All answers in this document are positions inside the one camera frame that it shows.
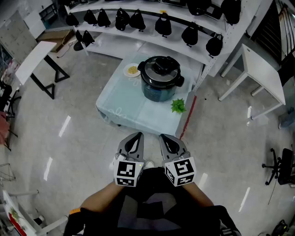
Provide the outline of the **white cabinet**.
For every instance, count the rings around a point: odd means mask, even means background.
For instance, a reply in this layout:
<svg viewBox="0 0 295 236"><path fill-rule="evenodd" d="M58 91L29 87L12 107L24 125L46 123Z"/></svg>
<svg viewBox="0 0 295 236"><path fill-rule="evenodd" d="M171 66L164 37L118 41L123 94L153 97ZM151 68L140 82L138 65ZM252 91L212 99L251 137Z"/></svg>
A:
<svg viewBox="0 0 295 236"><path fill-rule="evenodd" d="M32 11L24 18L24 22L35 39L37 39L46 30L38 11Z"/></svg>

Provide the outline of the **pink chair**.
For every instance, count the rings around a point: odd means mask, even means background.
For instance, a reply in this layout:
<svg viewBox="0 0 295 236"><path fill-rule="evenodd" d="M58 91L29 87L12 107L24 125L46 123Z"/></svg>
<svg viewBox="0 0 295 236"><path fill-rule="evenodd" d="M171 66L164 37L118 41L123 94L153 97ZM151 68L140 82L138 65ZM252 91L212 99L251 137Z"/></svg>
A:
<svg viewBox="0 0 295 236"><path fill-rule="evenodd" d="M14 115L9 115L7 112L0 111L0 145L5 146L10 152L12 151L9 144L10 135L18 138L11 129L11 119L15 118Z"/></svg>

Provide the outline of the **white desk with black legs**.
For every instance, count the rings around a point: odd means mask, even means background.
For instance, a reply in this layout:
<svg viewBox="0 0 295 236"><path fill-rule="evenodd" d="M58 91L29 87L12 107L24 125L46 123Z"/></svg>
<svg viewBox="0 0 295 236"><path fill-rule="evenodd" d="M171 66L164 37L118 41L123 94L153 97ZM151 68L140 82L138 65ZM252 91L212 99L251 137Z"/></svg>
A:
<svg viewBox="0 0 295 236"><path fill-rule="evenodd" d="M29 53L26 59L17 69L15 76L24 85L30 77L34 83L44 91L51 99L55 98L55 83L68 79L70 76L48 55L57 43L40 41ZM44 86L34 75L35 68L44 60L55 71L54 83Z"/></svg>

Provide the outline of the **black steel pressure cooker lid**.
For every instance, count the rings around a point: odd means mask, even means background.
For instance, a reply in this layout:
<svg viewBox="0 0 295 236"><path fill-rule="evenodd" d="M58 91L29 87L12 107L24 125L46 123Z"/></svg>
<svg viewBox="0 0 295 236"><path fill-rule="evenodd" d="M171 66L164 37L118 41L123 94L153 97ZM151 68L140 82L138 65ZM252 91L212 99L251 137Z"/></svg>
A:
<svg viewBox="0 0 295 236"><path fill-rule="evenodd" d="M180 64L170 56L154 56L142 61L138 67L142 79L152 86L176 85L181 77Z"/></svg>

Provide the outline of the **white table with white legs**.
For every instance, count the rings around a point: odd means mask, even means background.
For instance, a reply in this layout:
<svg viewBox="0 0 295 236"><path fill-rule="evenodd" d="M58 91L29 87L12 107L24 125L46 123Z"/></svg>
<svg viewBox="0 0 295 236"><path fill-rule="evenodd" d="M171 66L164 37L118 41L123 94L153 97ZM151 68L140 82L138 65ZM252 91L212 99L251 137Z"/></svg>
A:
<svg viewBox="0 0 295 236"><path fill-rule="evenodd" d="M272 105L265 108L260 113L252 115L252 120L266 115L280 106L285 105L285 96L278 72L266 60L244 44L241 45L233 59L222 71L221 77L225 77L239 58L242 58L244 71L232 83L229 89L218 98L218 100L222 101L225 99L247 77L250 77L260 85L257 89L251 92L252 96L255 96L260 91L265 89L277 101L276 105Z"/></svg>

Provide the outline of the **person's right forearm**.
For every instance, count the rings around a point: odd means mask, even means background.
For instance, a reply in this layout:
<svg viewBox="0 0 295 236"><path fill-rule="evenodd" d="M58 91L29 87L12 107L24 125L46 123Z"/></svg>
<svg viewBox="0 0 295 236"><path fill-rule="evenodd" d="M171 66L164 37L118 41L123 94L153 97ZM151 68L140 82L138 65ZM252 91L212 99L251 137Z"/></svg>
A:
<svg viewBox="0 0 295 236"><path fill-rule="evenodd" d="M213 202L203 193L203 191L194 183L188 183L182 186L194 199L200 207L214 206Z"/></svg>

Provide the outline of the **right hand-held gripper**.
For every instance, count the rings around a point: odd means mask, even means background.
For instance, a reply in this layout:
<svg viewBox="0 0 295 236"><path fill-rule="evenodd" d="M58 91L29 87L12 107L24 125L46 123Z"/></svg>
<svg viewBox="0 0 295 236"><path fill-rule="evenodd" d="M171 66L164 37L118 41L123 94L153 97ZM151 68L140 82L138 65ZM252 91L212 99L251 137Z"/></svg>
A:
<svg viewBox="0 0 295 236"><path fill-rule="evenodd" d="M159 142L164 174L168 180L175 187L193 182L196 175L195 161L183 141L171 135L161 134Z"/></svg>

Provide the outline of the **black office chair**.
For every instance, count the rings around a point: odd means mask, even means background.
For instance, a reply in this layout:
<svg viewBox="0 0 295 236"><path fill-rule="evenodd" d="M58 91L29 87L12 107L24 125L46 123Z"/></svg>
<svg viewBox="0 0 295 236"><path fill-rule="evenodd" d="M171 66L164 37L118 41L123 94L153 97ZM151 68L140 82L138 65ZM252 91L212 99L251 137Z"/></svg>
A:
<svg viewBox="0 0 295 236"><path fill-rule="evenodd" d="M6 112L15 116L13 104L22 98L21 96L16 97L17 92L19 92L19 89L11 96L12 87L0 80L0 111L4 112L6 105L8 105Z"/></svg>
<svg viewBox="0 0 295 236"><path fill-rule="evenodd" d="M277 157L275 150L270 149L273 154L274 165L269 166L262 163L262 168L272 169L271 177L268 181L265 182L265 185L268 186L273 178L277 180L279 185L291 184L295 185L295 156L293 150L284 148L281 157Z"/></svg>

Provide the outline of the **small light blue table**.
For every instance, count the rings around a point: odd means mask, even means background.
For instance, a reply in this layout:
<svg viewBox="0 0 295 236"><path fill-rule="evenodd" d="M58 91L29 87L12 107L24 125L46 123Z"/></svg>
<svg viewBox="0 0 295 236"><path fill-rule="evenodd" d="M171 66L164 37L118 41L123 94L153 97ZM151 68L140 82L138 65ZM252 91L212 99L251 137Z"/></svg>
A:
<svg viewBox="0 0 295 236"><path fill-rule="evenodd" d="M193 72L181 66L184 84L177 88L173 97L167 101L154 102L142 92L141 77L127 77L124 68L131 63L139 64L148 59L143 53L133 53L119 64L96 101L96 107L103 119L152 134L169 134L177 138L184 132L185 123L194 96L191 93ZM183 99L186 111L172 112L173 100Z"/></svg>

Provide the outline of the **dark pressure cooker body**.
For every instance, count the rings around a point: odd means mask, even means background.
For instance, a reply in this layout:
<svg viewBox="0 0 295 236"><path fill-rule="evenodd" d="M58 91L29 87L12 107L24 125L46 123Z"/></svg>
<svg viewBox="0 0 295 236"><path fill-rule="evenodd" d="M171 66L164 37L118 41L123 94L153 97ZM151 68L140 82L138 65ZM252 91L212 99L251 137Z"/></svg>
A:
<svg viewBox="0 0 295 236"><path fill-rule="evenodd" d="M169 100L175 94L176 88L183 86L183 84L184 77L182 75L180 79L177 81L176 85L161 87L152 86L142 79L142 92L147 99L155 102L162 102Z"/></svg>

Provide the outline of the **white round plate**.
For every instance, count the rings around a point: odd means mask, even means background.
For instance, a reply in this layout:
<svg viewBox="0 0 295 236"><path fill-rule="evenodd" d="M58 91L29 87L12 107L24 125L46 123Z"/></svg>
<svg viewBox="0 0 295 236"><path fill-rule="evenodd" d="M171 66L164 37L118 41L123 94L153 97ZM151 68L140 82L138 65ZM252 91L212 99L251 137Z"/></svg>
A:
<svg viewBox="0 0 295 236"><path fill-rule="evenodd" d="M124 68L124 74L127 76L127 77L137 77L137 76L139 76L140 74L141 74L141 72L138 70L138 72L136 73L136 74L129 74L128 72L127 72L127 70L128 70L128 68L130 68L131 66L136 66L137 68L138 68L138 64L136 64L136 63L131 63L131 64L128 64L128 65L126 65L125 66L125 68Z"/></svg>

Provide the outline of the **rows of black hanging bags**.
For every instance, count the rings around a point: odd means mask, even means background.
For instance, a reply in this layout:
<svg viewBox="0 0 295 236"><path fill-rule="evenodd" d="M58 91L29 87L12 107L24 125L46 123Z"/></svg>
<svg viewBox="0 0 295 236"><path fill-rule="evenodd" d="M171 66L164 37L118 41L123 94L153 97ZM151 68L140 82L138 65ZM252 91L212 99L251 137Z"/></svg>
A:
<svg viewBox="0 0 295 236"><path fill-rule="evenodd" d="M99 0L66 8L69 14L92 13L75 28L152 43L203 64L221 55L230 39L230 25L187 8L156 1Z"/></svg>

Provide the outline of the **person's black-clothed body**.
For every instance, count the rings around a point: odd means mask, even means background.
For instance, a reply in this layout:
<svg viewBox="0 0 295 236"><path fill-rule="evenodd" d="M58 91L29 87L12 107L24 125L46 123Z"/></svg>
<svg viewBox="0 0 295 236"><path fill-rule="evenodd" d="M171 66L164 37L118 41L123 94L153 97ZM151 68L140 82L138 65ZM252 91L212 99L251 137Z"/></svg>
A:
<svg viewBox="0 0 295 236"><path fill-rule="evenodd" d="M125 187L105 211L69 214L63 236L220 236L220 228L238 230L224 206L200 207L155 167L144 169L138 185Z"/></svg>

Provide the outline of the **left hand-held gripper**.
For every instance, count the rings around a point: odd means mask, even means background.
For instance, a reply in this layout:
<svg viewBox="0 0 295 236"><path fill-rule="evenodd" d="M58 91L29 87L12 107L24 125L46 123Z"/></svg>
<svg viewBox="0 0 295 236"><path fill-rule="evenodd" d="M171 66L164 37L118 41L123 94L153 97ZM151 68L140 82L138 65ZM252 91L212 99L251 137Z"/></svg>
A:
<svg viewBox="0 0 295 236"><path fill-rule="evenodd" d="M144 135L141 132L133 133L123 139L117 152L126 156L126 160L114 160L113 174L116 185L136 187L144 166Z"/></svg>

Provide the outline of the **green leafy sprig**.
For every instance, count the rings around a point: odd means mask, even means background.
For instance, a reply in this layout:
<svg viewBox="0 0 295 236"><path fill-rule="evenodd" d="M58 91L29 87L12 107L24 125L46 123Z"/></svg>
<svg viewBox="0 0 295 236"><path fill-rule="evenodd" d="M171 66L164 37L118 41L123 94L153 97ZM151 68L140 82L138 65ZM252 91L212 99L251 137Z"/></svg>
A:
<svg viewBox="0 0 295 236"><path fill-rule="evenodd" d="M178 114L185 112L186 108L185 108L184 100L183 99L173 100L171 104L171 110L172 112L176 112Z"/></svg>

